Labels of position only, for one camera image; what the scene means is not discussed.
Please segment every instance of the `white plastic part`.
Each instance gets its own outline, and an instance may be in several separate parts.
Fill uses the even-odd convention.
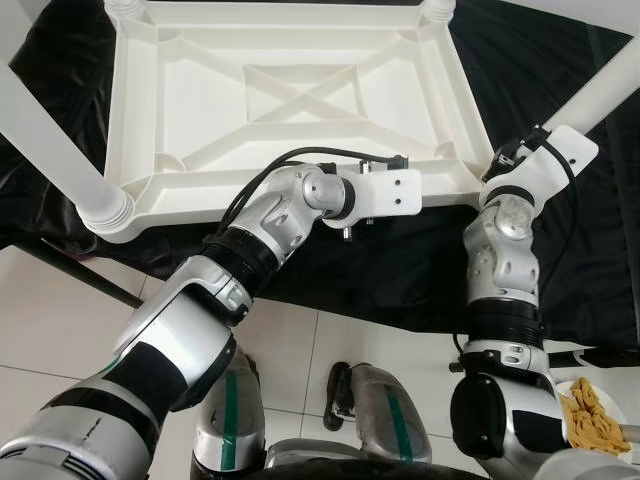
[[[432,22],[449,23],[453,19],[456,0],[425,0],[422,13]]]
[[[423,206],[477,206],[493,149],[446,23],[423,10],[147,2],[142,19],[113,16],[105,176],[134,198],[136,228],[219,220],[269,162],[311,145],[406,155]]]
[[[547,141],[566,158],[575,176],[598,154],[598,145],[566,125],[551,132]],[[547,149],[540,147],[512,172],[489,180],[480,193],[480,205],[484,205],[487,196],[497,188],[516,186],[533,196],[535,215],[538,216],[547,200],[568,183],[569,179],[555,157]]]
[[[109,185],[36,98],[0,61],[0,132],[78,209],[85,225],[104,238],[121,237],[133,199]]]
[[[543,128],[570,125],[586,134],[640,88],[640,37],[633,38]]]
[[[414,169],[344,172],[356,194],[351,213],[342,220],[324,220],[331,228],[350,227],[363,218],[416,215],[422,209],[420,172]]]
[[[104,0],[108,14],[120,18],[139,18],[146,8],[145,0]]]

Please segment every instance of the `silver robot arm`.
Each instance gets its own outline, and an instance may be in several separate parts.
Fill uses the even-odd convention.
[[[494,479],[532,479],[567,448],[543,350],[531,223],[597,151],[569,127],[551,134],[535,129],[526,142],[496,155],[488,172],[495,176],[487,178],[480,213],[464,234],[471,321],[461,356],[466,376],[451,402],[453,438]]]
[[[366,206],[394,205],[396,197],[357,198],[381,181],[399,190],[397,198],[413,200],[391,214],[418,213],[419,173],[406,167],[378,173],[386,178],[371,173],[371,180],[351,182],[309,164],[274,172],[266,193],[134,313],[115,360],[52,399],[0,448],[0,478],[142,480],[168,412],[204,398],[234,356],[229,327],[246,316],[252,297],[316,220],[342,222],[342,228],[365,215],[389,215]]]

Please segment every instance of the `black cloth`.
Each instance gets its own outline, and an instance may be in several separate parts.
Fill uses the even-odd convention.
[[[459,0],[450,30],[494,147],[544,122],[629,40],[498,0]],[[100,0],[53,0],[11,64],[100,170],[113,54],[114,33]],[[578,235],[541,300],[550,338],[637,346],[639,114],[636,94],[590,134],[601,152],[578,177]],[[4,140],[0,211],[0,246],[44,237],[70,254],[111,257],[159,278],[198,252],[214,230],[156,227],[128,244],[108,244],[88,232],[73,205]],[[462,232],[475,214],[451,206],[358,225],[351,245],[318,224],[260,296],[412,331],[464,331]],[[558,261],[569,214],[561,193],[537,221],[534,251],[543,281]]]

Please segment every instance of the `green stripe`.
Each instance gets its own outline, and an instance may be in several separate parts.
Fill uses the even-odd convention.
[[[396,431],[396,439],[398,440],[398,449],[400,450],[400,460],[403,462],[413,461],[413,451],[411,450],[411,440],[407,433],[407,425],[404,423],[404,415],[400,409],[400,402],[395,392],[386,387],[387,400],[391,409],[391,418],[393,419],[393,428]]]
[[[222,439],[222,471],[236,468],[236,438],[238,433],[238,379],[234,372],[225,376],[224,436]]]

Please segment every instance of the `white tile floor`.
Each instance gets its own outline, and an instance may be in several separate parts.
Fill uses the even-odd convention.
[[[112,261],[89,266],[131,293],[148,298],[161,282]],[[0,252],[0,442],[56,393],[109,362],[131,308],[14,248]],[[322,426],[325,382],[337,361],[370,362],[407,389],[430,434],[435,463],[482,473],[451,440],[449,398],[460,375],[450,374],[455,350],[448,335],[414,334],[308,308],[258,300],[236,329],[257,361],[266,407],[267,441],[304,436],[357,445],[354,424],[331,433]],[[572,344],[549,342],[549,350]],[[563,369],[608,391],[640,424],[640,369]],[[187,478],[196,410],[165,423],[151,478]],[[635,461],[640,462],[636,452]]]

